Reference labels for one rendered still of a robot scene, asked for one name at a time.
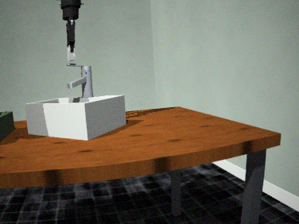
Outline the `white rectangular sink basin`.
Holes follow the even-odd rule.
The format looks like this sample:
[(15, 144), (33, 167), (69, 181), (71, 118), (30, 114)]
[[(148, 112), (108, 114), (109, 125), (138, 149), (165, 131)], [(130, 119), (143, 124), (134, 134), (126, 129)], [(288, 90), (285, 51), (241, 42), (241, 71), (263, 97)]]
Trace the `white rectangular sink basin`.
[(25, 114), (28, 134), (89, 141), (126, 125), (125, 96), (33, 102)]

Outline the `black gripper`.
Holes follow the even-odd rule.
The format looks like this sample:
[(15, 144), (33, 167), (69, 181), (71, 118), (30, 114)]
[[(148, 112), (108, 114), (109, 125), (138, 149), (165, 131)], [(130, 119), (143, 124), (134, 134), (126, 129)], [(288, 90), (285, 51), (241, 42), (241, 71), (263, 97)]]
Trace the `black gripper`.
[[(75, 60), (75, 21), (79, 18), (79, 8), (69, 6), (63, 8), (63, 20), (68, 21), (66, 27), (67, 31), (67, 46), (68, 46), (68, 61)], [(68, 26), (69, 25), (69, 26)], [(68, 43), (69, 42), (69, 43)]]

